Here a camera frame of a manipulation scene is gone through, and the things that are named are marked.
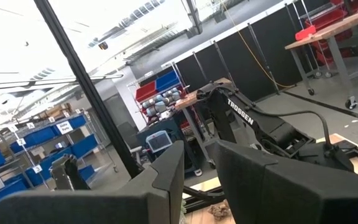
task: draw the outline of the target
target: yellow cable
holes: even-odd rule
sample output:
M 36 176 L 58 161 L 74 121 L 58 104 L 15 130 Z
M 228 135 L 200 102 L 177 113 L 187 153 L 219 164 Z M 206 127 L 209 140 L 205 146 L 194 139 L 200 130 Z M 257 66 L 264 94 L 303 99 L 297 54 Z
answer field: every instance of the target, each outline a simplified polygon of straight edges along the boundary
M 231 22 L 233 23 L 234 27 L 235 27 L 236 30 L 237 30 L 237 33 L 240 35 L 242 41 L 245 43 L 246 47 L 248 48 L 249 52 L 251 53 L 251 55 L 253 56 L 253 58 L 255 59 L 255 61 L 258 63 L 259 67 L 265 72 L 266 76 L 267 76 L 272 82 L 274 82 L 274 83 L 275 83 L 276 85 L 278 85 L 278 86 L 281 86 L 281 87 L 284 87 L 284 88 L 293 87 L 293 85 L 291 85 L 291 86 L 286 86 L 286 85 L 279 84 L 279 83 L 275 82 L 272 77 L 270 77 L 270 75 L 266 72 L 266 70 L 265 70 L 265 69 L 263 68 L 263 66 L 260 64 L 260 62 L 258 61 L 258 59 L 255 57 L 255 55 L 254 55 L 254 53 L 252 52 L 251 48 L 249 48 L 249 46 L 248 46 L 246 40 L 244 39 L 244 37 L 243 37 L 242 34 L 240 33 L 239 29 L 237 28 L 237 24 L 234 22 L 233 18 L 231 17 L 231 15 L 230 15 L 230 13 L 229 13 L 229 11 L 228 11 L 228 9 L 227 9 L 227 7 L 226 7 L 226 5 L 225 5 L 225 3 L 224 3 L 223 1 L 224 1 L 224 0 L 221 0 L 221 3 L 222 3 L 222 5 L 223 5 L 223 7 L 224 7 L 224 10 L 227 12 L 227 14 L 228 14 L 228 16 L 229 16 Z

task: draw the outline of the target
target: bin label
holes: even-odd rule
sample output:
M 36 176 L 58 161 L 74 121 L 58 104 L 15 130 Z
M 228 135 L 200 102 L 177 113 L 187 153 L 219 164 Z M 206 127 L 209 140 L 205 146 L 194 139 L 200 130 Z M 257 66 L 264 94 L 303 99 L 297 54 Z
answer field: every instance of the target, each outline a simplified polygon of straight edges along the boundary
M 56 124 L 56 127 L 59 129 L 61 134 L 66 134 L 73 130 L 73 127 L 70 125 L 68 121 L 64 121 L 62 123 Z
M 39 172 L 42 171 L 41 165 L 36 165 L 36 166 L 33 167 L 32 169 L 34 170 L 34 172 L 35 172 L 36 174 L 38 174 Z
M 25 145 L 25 140 L 24 139 L 18 139 L 16 140 L 17 144 L 20 146 L 24 146 Z
M 16 132 L 17 130 L 19 130 L 19 129 L 16 127 L 16 125 L 14 125 L 14 124 L 8 126 L 7 128 L 9 128 L 9 130 L 12 131 L 12 132 Z
M 35 125 L 34 125 L 33 122 L 29 122 L 29 123 L 27 123 L 27 127 L 28 127 L 29 129 L 33 129 L 33 128 L 35 128 Z

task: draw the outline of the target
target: black cable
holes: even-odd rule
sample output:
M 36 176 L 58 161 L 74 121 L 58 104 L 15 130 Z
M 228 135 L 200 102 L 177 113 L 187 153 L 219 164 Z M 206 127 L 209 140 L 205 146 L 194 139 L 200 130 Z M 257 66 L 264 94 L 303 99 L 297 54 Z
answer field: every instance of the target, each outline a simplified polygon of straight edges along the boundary
M 232 89 L 228 88 L 228 87 L 225 87 L 225 86 L 217 86 L 215 88 L 213 88 L 209 95 L 206 97 L 206 98 L 203 98 L 202 100 L 200 101 L 204 101 L 204 100 L 207 100 L 209 99 L 209 97 L 211 97 L 212 93 L 217 90 L 217 89 L 224 89 L 224 90 L 228 90 L 230 92 L 233 92 Z M 321 120 L 321 123 L 323 125 L 323 131 L 324 131 L 324 138 L 326 140 L 326 145 L 327 147 L 330 149 L 332 148 L 332 144 L 331 144 L 331 140 L 329 139 L 329 131 L 328 131 L 328 125 L 327 125 L 327 121 L 325 120 L 325 118 L 319 114 L 319 113 L 316 113 L 314 111 L 296 111 L 296 112 L 292 112 L 292 113 L 284 113 L 284 114 L 272 114 L 272 113 L 266 113 L 266 112 L 263 112 L 263 111 L 260 111 L 258 109 L 256 109 L 255 107 L 253 106 L 250 106 L 250 110 L 253 110 L 255 111 L 256 113 L 259 113 L 259 114 L 262 114 L 262 115 L 265 115 L 265 116 L 270 116 L 270 117 L 281 117 L 281 116 L 293 116 L 293 115 L 297 115 L 297 114 L 305 114 L 305 113 L 312 113 L 312 114 L 315 114 L 320 120 Z

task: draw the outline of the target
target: wooden tabletop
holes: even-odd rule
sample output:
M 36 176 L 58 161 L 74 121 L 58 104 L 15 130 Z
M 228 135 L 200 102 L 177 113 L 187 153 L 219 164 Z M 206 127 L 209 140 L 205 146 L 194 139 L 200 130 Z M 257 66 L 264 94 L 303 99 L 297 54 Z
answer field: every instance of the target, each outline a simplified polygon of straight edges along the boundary
M 231 81 L 227 78 L 220 78 L 216 80 L 215 83 L 231 83 Z M 175 109 L 182 110 L 195 103 L 197 103 L 197 90 L 192 91 L 191 93 L 187 94 L 183 99 L 178 100 L 175 105 Z
M 286 50 L 295 48 L 295 47 L 299 47 L 305 44 L 310 44 L 314 41 L 317 40 L 323 40 L 323 39 L 328 39 L 336 34 L 339 34 L 347 29 L 350 29 L 354 26 L 358 25 L 358 13 L 353 14 L 349 17 L 346 17 L 345 19 L 343 19 L 340 22 L 334 23 L 320 31 L 318 31 L 317 33 L 311 35 L 308 38 L 305 38 L 303 40 L 299 40 L 296 41 L 288 46 L 285 46 Z
M 343 136 L 340 136 L 339 134 L 331 134 L 329 138 L 333 144 L 340 142 L 342 140 L 347 140 L 358 147 L 358 144 L 346 139 Z M 317 140 L 317 142 L 322 142 L 322 141 L 324 141 L 324 138 Z M 351 161 L 354 165 L 354 172 L 358 174 L 358 157 L 352 158 Z M 206 182 L 194 185 L 191 188 L 196 190 L 207 191 L 219 187 L 220 185 L 221 184 L 219 182 L 219 179 L 215 177 L 211 180 L 207 180 Z M 189 195 L 183 194 L 183 198 L 187 198 L 187 197 L 189 197 Z M 227 217 L 219 222 L 216 222 L 214 220 L 214 217 L 210 213 L 208 213 L 208 208 L 200 209 L 198 211 L 186 214 L 186 221 L 187 224 L 209 224 L 209 223 L 236 224 L 232 216 Z

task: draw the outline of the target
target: desk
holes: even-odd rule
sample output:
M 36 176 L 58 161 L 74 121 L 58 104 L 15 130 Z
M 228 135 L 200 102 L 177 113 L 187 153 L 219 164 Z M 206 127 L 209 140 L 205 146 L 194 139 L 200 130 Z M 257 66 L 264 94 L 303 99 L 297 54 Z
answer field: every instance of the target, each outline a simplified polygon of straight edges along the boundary
M 332 143 L 337 143 L 342 140 L 347 140 L 350 143 L 353 143 L 358 147 L 358 144 L 346 139 L 343 136 L 340 136 L 339 134 L 331 134 L 329 136 L 329 138 Z M 324 138 L 317 140 L 317 142 L 321 142 L 321 141 L 324 141 Z M 355 173 L 358 174 L 358 158 L 357 157 L 352 158 L 351 161 L 354 165 Z M 221 184 L 219 182 L 219 179 L 217 177 L 215 177 L 211 180 L 207 180 L 206 182 L 194 185 L 191 188 L 196 189 L 196 190 L 207 191 L 207 190 L 211 190 L 213 188 L 219 187 L 220 185 Z M 187 198 L 187 197 L 189 197 L 189 195 L 183 194 L 183 198 Z M 187 224 L 209 224 L 209 223 L 235 224 L 233 217 L 227 217 L 224 220 L 221 220 L 220 222 L 214 221 L 213 216 L 210 213 L 208 213 L 208 208 L 204 208 L 204 209 L 186 214 L 186 220 L 187 220 Z
M 352 16 L 349 16 L 349 17 L 343 19 L 341 22 L 332 24 L 332 25 L 318 31 L 317 33 L 311 35 L 308 38 L 296 41 L 296 42 L 285 47 L 286 50 L 291 50 L 291 53 L 295 60 L 296 66 L 298 67 L 299 72 L 301 73 L 302 79 L 306 85 L 306 88 L 307 88 L 309 94 L 314 95 L 314 90 L 312 89 L 312 87 L 310 86 L 309 81 L 308 81 L 309 74 L 305 73 L 305 70 L 302 67 L 299 56 L 295 49 L 297 47 L 303 46 L 305 44 L 310 44 L 314 41 L 327 40 L 329 49 L 333 55 L 333 59 L 335 62 L 335 66 L 333 66 L 333 69 L 329 69 L 329 71 L 330 72 L 338 72 L 339 75 L 341 76 L 341 80 L 348 91 L 348 99 L 346 101 L 345 106 L 346 106 L 346 108 L 348 108 L 350 110 L 357 106 L 351 79 L 358 77 L 358 57 L 351 57 L 351 58 L 343 59 L 341 52 L 339 51 L 339 47 L 336 42 L 335 35 L 343 32 L 345 30 L 348 30 L 352 27 L 355 27 L 357 25 L 358 25 L 358 13 L 353 14 Z
M 215 83 L 231 83 L 231 81 L 229 81 L 227 78 L 220 78 L 219 80 L 216 80 Z M 212 140 L 213 136 L 204 136 L 203 133 L 199 132 L 198 123 L 191 116 L 190 106 L 193 106 L 196 103 L 197 103 L 197 90 L 192 91 L 191 93 L 187 94 L 183 99 L 178 100 L 175 105 L 175 109 L 183 110 L 183 113 L 185 114 L 186 119 L 189 122 L 190 128 L 193 131 L 195 138 L 197 139 L 197 142 L 200 145 L 200 148 L 206 160 L 209 162 L 209 164 L 212 167 L 214 167 L 215 163 L 211 158 L 209 158 L 205 148 Z

